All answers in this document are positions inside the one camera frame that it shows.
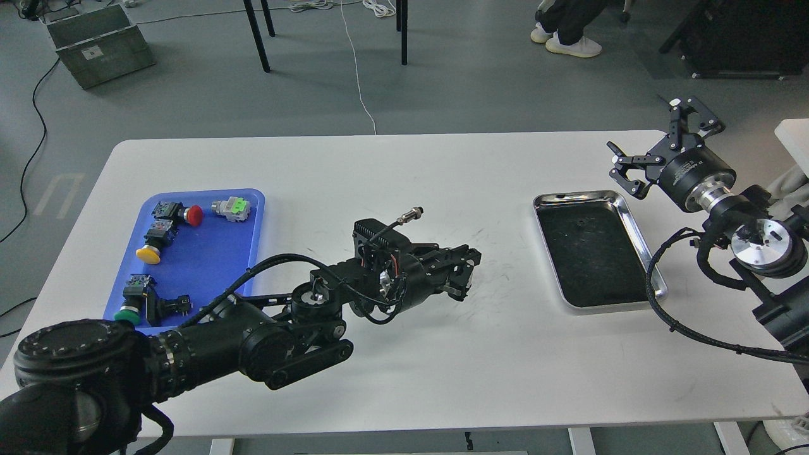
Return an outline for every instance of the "white cable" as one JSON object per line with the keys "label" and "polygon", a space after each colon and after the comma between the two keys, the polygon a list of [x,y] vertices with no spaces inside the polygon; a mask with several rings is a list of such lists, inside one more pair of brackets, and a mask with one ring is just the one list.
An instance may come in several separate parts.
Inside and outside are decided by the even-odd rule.
{"label": "white cable", "polygon": [[396,7],[393,6],[393,2],[391,2],[391,0],[388,0],[388,5],[390,5],[390,7],[380,5],[376,2],[376,0],[362,0],[362,5],[365,8],[374,11],[374,15],[380,19],[383,17],[396,15]]}
{"label": "white cable", "polygon": [[354,48],[354,42],[351,40],[351,35],[349,34],[349,23],[345,21],[345,14],[343,13],[343,0],[340,0],[340,15],[343,16],[343,24],[345,24],[345,35],[349,37],[349,44],[351,44],[351,52],[354,53],[354,73],[357,75],[357,92],[359,93],[359,104],[362,104],[362,108],[365,109],[365,113],[368,114],[368,117],[371,119],[371,123],[374,126],[374,136],[376,136],[376,120],[374,120],[374,116],[368,112],[368,108],[365,107],[365,102],[362,101],[362,89],[359,87],[359,65],[357,64],[357,50]]}
{"label": "white cable", "polygon": [[334,2],[329,0],[313,0],[311,2],[293,3],[290,5],[290,11],[299,13],[306,10],[331,10]]}

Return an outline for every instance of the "robotic arm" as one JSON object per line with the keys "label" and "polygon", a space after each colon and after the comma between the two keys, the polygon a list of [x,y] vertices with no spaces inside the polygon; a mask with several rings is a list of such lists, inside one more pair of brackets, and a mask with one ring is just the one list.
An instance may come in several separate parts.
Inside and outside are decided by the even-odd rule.
{"label": "robotic arm", "polygon": [[[736,172],[705,145],[706,138],[725,129],[722,122],[695,97],[673,100],[669,112],[668,134],[644,156],[627,156],[607,143],[615,154],[610,176],[635,198],[643,199],[656,184],[682,211],[707,212],[705,233],[693,243],[700,270],[723,286],[751,288],[761,300],[753,310],[756,319],[787,351],[809,353],[809,277],[779,295],[756,277],[787,278],[806,265],[809,210],[795,206],[793,215],[780,221],[769,216],[769,193],[760,186],[733,194]],[[688,129],[692,114],[699,117],[699,133]],[[630,180],[632,170],[645,171],[646,181]],[[713,247],[731,249],[731,266],[741,279],[710,266]]]}
{"label": "robotic arm", "polygon": [[[62,322],[28,335],[15,353],[21,390],[0,402],[0,453],[111,453],[135,440],[142,415],[163,435],[138,453],[157,453],[172,438],[171,420],[155,408],[198,385],[239,371],[280,389],[347,360],[342,306],[377,324],[446,292],[461,301],[481,254],[467,245],[412,244],[394,227],[354,225],[355,255],[326,266],[280,254],[252,269],[183,325],[146,336],[126,321]],[[309,262],[310,279],[289,294],[244,297],[235,289],[272,266]],[[279,306],[270,317],[262,311]],[[380,310],[384,319],[372,313]]]}

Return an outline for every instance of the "white sneaker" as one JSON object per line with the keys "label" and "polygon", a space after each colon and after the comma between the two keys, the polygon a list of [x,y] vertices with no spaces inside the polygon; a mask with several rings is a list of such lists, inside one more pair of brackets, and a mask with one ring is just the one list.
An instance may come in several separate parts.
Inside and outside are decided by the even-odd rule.
{"label": "white sneaker", "polygon": [[534,41],[538,45],[545,44],[546,41],[551,39],[551,36],[553,36],[553,34],[546,32],[545,29],[542,28],[542,24],[538,22],[536,23],[536,28],[531,31],[531,41]]}
{"label": "white sneaker", "polygon": [[559,42],[559,35],[556,33],[553,34],[552,38],[545,41],[545,48],[553,53],[565,53],[581,58],[595,57],[601,53],[601,45],[589,38],[582,36],[578,43],[566,46]]}

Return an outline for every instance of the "chair leg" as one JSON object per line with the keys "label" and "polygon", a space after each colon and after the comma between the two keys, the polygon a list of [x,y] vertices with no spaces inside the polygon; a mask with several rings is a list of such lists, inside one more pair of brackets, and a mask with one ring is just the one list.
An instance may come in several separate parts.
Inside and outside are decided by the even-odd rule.
{"label": "chair leg", "polygon": [[258,21],[256,20],[256,12],[253,10],[252,0],[244,0],[244,10],[248,15],[248,22],[250,23],[253,40],[256,42],[256,51],[258,51],[258,58],[261,60],[261,67],[264,68],[265,73],[269,73],[267,52],[264,50],[264,41],[261,39],[261,32],[258,30]]}
{"label": "chair leg", "polygon": [[267,32],[269,32],[270,36],[275,36],[273,16],[269,15],[269,5],[267,4],[267,0],[261,0],[261,10],[264,12],[264,22],[267,23]]}
{"label": "chair leg", "polygon": [[402,31],[402,0],[396,0],[396,31]]}
{"label": "chair leg", "polygon": [[402,11],[402,65],[407,65],[407,0],[400,1]]}

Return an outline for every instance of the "metal tray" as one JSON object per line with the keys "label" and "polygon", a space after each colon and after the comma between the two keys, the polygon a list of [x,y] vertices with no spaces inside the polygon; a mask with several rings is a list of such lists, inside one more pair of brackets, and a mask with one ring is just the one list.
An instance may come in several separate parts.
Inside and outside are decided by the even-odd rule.
{"label": "metal tray", "polygon": [[[542,194],[534,211],[566,304],[589,313],[648,305],[651,254],[623,196],[610,190]],[[657,267],[652,286],[659,300],[665,297]]]}

